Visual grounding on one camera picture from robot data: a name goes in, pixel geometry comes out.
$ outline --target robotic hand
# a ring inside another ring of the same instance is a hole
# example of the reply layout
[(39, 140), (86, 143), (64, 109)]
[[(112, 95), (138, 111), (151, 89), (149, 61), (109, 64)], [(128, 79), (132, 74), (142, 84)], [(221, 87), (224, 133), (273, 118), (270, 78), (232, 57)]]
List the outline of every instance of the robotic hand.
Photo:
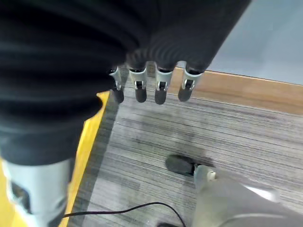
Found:
[(34, 1), (0, 3), (0, 154), (8, 197), (31, 227), (56, 227), (83, 123), (123, 101), (126, 62), (146, 100), (147, 61), (157, 64), (163, 104), (172, 71), (186, 61), (179, 99), (192, 89), (249, 0)]

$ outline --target floor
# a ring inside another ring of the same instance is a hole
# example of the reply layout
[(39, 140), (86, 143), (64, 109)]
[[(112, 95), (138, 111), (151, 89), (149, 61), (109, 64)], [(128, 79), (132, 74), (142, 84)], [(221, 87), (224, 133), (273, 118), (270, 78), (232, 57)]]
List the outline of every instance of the floor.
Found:
[[(123, 71), (126, 80), (127, 72)], [(278, 189), (283, 204), (303, 213), (303, 118), (287, 113), (168, 95), (140, 104), (129, 80), (125, 101), (112, 99), (95, 140), (73, 211), (124, 210), (161, 201), (191, 224), (195, 189), (190, 177), (169, 172), (165, 159), (182, 154)], [(121, 215), (70, 218), (70, 227), (181, 226), (168, 208), (154, 205)]]

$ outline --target robotic finger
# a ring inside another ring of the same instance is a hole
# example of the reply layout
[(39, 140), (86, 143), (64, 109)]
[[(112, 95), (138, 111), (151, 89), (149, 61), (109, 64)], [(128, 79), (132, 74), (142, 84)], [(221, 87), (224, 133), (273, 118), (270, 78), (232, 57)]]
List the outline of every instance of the robotic finger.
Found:
[(155, 102), (156, 104), (163, 104), (166, 100), (166, 93), (170, 85), (174, 67), (162, 68), (156, 66), (156, 90)]

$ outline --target gray metal part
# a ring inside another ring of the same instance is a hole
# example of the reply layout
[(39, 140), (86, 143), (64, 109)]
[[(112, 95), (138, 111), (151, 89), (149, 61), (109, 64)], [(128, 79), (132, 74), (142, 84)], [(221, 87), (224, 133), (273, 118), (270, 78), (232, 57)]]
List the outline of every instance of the gray metal part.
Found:
[(225, 171), (198, 166), (194, 181), (198, 195), (193, 227), (302, 226), (301, 215), (264, 199), (229, 178)]
[(122, 81), (121, 81), (121, 73), (120, 73), (119, 67), (116, 68), (115, 72), (112, 72), (109, 75), (112, 76), (115, 79), (117, 90), (118, 91), (121, 90)]
[(197, 85), (197, 83), (199, 82), (201, 76), (203, 76), (203, 75), (204, 75), (204, 73), (193, 75), (193, 74), (188, 73), (186, 71), (186, 69), (184, 69), (181, 87), (183, 89), (185, 89), (186, 88), (185, 85), (186, 85), (187, 80), (192, 80), (193, 84), (192, 84), (190, 90), (193, 90), (195, 88), (195, 86)]
[[(65, 212), (72, 165), (71, 159), (42, 166), (21, 166), (3, 160), (8, 198), (30, 227), (49, 227), (50, 222)], [(20, 203), (22, 198), (13, 192), (11, 183), (27, 192), (30, 208)]]
[(164, 91), (168, 90), (173, 72), (160, 72), (156, 69), (156, 89), (159, 91), (160, 82), (166, 82)]
[(146, 89), (146, 83), (147, 83), (147, 70), (146, 68), (142, 72), (133, 72), (129, 70), (129, 75), (132, 79), (133, 85), (135, 89), (138, 89), (136, 86), (137, 81), (142, 81), (143, 89)]

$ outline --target black cable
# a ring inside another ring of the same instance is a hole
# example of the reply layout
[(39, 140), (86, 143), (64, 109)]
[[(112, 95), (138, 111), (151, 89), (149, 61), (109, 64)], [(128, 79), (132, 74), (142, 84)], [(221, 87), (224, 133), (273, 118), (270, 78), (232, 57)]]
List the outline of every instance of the black cable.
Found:
[(166, 206), (166, 207), (172, 209), (172, 211), (178, 216), (178, 218), (181, 221), (183, 227), (186, 227), (186, 225), (184, 223), (184, 220), (178, 214), (178, 212), (174, 208), (172, 208), (170, 205), (168, 205), (168, 204), (166, 204), (164, 202), (149, 202), (149, 203), (142, 204), (142, 205), (139, 205), (139, 206), (127, 209), (127, 210), (120, 210), (120, 211), (84, 211), (84, 212), (75, 212), (75, 213), (65, 214), (63, 216), (63, 218), (72, 217), (72, 216), (78, 216), (78, 215), (90, 215), (90, 214), (123, 214), (123, 213), (130, 212), (132, 210), (141, 208), (141, 207), (146, 207), (146, 206), (154, 205), (154, 204), (163, 205), (163, 206)]

